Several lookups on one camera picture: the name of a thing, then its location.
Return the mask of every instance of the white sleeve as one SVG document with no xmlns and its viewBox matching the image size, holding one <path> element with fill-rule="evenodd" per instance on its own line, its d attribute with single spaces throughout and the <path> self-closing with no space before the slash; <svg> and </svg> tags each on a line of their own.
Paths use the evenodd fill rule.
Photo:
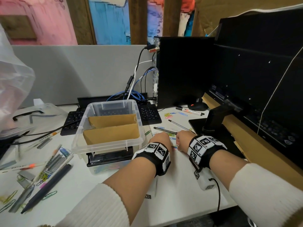
<svg viewBox="0 0 303 227">
<path fill-rule="evenodd" d="M 303 207 L 303 191 L 257 164 L 246 164 L 229 193 L 258 227 L 279 227 Z"/>
<path fill-rule="evenodd" d="M 129 227 L 125 206 L 108 185 L 98 184 L 55 227 Z"/>
</svg>

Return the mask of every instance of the desk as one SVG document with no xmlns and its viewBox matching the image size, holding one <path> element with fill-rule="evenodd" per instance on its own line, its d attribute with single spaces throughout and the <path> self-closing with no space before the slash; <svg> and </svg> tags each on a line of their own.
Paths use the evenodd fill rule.
<svg viewBox="0 0 303 227">
<path fill-rule="evenodd" d="M 60 106 L 66 112 L 77 109 L 75 105 Z M 151 130 L 151 133 L 160 132 L 153 129 L 154 126 L 165 127 L 165 129 L 181 128 L 170 123 L 165 119 L 164 114 L 176 112 L 170 118 L 187 128 L 190 128 L 189 119 L 197 119 L 207 117 L 208 112 L 203 117 L 187 114 L 184 116 L 179 114 L 175 108 L 168 108 L 159 112 L 162 123 L 145 126 L 145 131 Z M 64 121 L 53 126 L 57 128 L 62 126 Z M 45 161 L 51 152 L 62 144 L 64 148 L 70 149 L 74 135 L 60 136 L 56 135 L 43 149 L 32 149 L 27 152 L 19 163 L 20 165 L 27 163 L 39 163 Z M 10 147 L 8 152 L 0 161 L 0 164 L 9 162 L 15 157 L 14 147 Z M 74 206 L 98 183 L 102 183 L 114 172 L 105 172 L 100 175 L 92 175 L 86 167 L 84 161 L 79 159 L 77 155 L 70 161 L 73 168 L 64 178 L 51 190 L 57 190 L 57 194 L 41 201 L 31 212 L 26 214 L 9 213 L 8 210 L 0 213 L 0 223 L 3 227 L 33 227 L 42 224 L 55 225 L 69 213 Z M 41 167 L 30 169 L 33 174 L 37 174 Z M 15 199 L 22 192 L 22 187 L 16 181 L 17 171 L 7 172 L 0 175 L 0 196 L 10 195 L 14 190 L 18 190 Z M 220 210 L 226 209 L 237 204 L 231 199 L 228 191 L 218 180 L 221 189 L 221 204 Z M 168 172 L 159 177 L 157 182 L 157 193 L 155 199 L 145 199 L 142 207 L 136 216 L 132 227 L 147 227 L 147 226 L 165 226 L 190 218 L 202 216 L 217 210 L 218 206 L 218 189 L 210 189 L 202 191 L 196 181 L 196 178 L 191 170 L 191 164 L 188 157 L 176 150 L 172 154 L 172 163 Z"/>
</svg>

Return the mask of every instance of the plastic bag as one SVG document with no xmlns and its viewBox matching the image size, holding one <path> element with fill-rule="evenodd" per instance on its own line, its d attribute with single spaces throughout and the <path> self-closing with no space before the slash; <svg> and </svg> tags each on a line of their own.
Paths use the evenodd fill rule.
<svg viewBox="0 0 303 227">
<path fill-rule="evenodd" d="M 15 56 L 0 25 L 0 131 L 10 128 L 10 118 L 29 94 L 34 80 L 33 69 Z"/>
</svg>

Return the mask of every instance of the cardboard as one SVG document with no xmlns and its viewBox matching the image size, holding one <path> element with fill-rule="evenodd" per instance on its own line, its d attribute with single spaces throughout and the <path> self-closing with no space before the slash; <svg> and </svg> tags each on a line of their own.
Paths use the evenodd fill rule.
<svg viewBox="0 0 303 227">
<path fill-rule="evenodd" d="M 126 124 L 137 124 L 136 114 L 93 116 L 88 118 L 92 128 L 103 128 L 110 126 L 121 126 Z"/>
<path fill-rule="evenodd" d="M 198 28 L 202 30 L 200 35 L 210 34 L 221 18 L 236 16 L 251 9 L 269 10 L 301 3 L 303 0 L 195 0 L 196 10 L 199 12 Z"/>
<path fill-rule="evenodd" d="M 204 94 L 203 101 L 211 109 L 220 105 L 207 94 Z M 303 170 L 297 165 L 287 159 L 235 116 L 226 116 L 223 124 L 235 138 L 238 147 L 240 147 L 239 149 L 244 153 L 249 162 L 260 165 L 298 189 L 303 190 Z"/>
<path fill-rule="evenodd" d="M 109 143 L 120 140 L 137 139 L 140 137 L 138 124 L 111 126 L 85 130 L 83 132 L 87 145 Z"/>
</svg>

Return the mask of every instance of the black pencil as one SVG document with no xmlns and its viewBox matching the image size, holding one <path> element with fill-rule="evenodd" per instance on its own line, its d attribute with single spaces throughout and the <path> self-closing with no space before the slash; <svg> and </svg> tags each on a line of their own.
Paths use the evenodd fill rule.
<svg viewBox="0 0 303 227">
<path fill-rule="evenodd" d="M 22 210 L 21 214 L 25 213 L 29 209 L 33 208 L 36 204 L 38 204 L 42 200 L 42 198 L 44 198 L 45 195 L 47 195 L 47 193 L 63 178 L 64 175 L 66 175 L 66 173 L 70 169 L 71 169 L 71 165 L 66 164 L 61 170 L 58 171 L 58 173 L 56 173 L 54 176 L 52 176 L 50 181 L 44 187 L 42 187 L 42 189 L 39 190 L 38 193 L 36 193 L 28 201 L 28 203 L 26 204 L 26 206 Z"/>
</svg>

